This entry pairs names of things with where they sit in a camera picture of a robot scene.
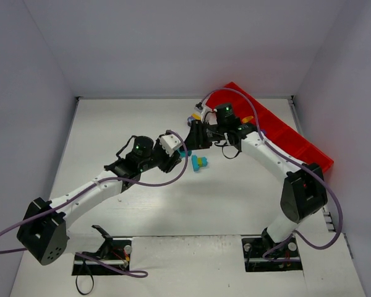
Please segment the cyan lego with green brick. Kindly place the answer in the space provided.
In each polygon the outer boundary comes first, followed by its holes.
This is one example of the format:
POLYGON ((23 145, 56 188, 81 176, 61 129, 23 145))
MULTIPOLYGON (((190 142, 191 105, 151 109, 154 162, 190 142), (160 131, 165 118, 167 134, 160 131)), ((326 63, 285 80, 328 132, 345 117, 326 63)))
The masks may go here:
POLYGON ((185 151, 183 148, 179 148, 177 151, 179 152, 181 158, 190 157, 192 155, 191 150, 185 151))

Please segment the cyan green lego cluster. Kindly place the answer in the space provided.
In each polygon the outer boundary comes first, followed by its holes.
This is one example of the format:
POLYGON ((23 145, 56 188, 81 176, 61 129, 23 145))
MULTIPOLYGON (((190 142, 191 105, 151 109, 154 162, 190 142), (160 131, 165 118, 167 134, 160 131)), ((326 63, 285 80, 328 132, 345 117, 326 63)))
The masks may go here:
POLYGON ((192 155, 191 163, 193 171, 198 172, 201 168, 207 167, 208 160, 206 157, 198 157, 196 155, 192 155))

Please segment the orange curved lego brick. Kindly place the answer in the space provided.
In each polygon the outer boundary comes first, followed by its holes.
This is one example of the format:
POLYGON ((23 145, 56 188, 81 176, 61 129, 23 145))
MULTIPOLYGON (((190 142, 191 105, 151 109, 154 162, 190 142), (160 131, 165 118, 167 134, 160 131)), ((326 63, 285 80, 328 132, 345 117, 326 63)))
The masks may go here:
POLYGON ((251 120, 254 119, 254 116, 247 116, 247 117, 244 117, 242 118, 242 123, 249 123, 251 122, 251 120))

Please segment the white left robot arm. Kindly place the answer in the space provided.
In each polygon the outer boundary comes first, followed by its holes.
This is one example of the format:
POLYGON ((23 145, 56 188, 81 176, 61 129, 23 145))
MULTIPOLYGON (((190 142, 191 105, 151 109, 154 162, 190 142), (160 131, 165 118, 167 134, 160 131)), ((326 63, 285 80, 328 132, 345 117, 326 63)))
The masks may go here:
POLYGON ((158 168, 169 173, 181 162, 185 144, 174 134, 160 135, 156 140, 133 136, 133 147, 83 186, 52 200, 37 198, 25 213, 17 239, 41 264, 56 261, 67 249, 69 228, 81 216, 105 200, 122 194, 140 182, 142 173, 158 168))

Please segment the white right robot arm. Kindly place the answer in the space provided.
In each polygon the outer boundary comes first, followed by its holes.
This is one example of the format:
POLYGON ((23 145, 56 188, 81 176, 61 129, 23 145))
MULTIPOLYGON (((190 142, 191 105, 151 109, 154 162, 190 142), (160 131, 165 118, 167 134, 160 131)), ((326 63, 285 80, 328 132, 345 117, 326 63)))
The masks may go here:
POLYGON ((189 121, 189 127, 185 140, 188 150, 208 149, 212 145, 232 146, 258 161, 283 185, 279 214, 262 232, 268 248, 285 241, 305 219, 328 202, 326 189, 320 183, 323 179, 320 166, 293 158, 266 137, 261 137, 256 125, 242 123, 231 104, 216 107, 216 123, 194 119, 189 121))

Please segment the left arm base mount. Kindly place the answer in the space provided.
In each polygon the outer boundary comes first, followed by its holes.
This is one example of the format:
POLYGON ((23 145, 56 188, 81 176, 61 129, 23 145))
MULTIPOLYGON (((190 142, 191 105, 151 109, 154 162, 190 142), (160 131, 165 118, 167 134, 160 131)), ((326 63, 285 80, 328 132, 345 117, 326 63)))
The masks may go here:
MULTIPOLYGON (((88 257, 98 259, 104 264, 115 269, 129 272, 130 254, 132 253, 132 238, 111 236, 99 225, 92 225, 92 228, 99 232, 104 241, 96 251, 82 251, 82 254, 86 254, 88 257)), ((79 256, 74 256, 72 275, 104 276, 117 275, 117 273, 94 261, 84 259, 79 256)))

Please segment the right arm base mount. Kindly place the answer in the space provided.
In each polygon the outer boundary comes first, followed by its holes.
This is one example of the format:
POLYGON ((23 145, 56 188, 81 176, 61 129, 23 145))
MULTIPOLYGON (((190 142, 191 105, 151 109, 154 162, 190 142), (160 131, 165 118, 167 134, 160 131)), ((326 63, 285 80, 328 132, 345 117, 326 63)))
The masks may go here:
POLYGON ((303 270, 295 237, 269 253, 260 236, 242 237, 241 243, 247 273, 303 270))

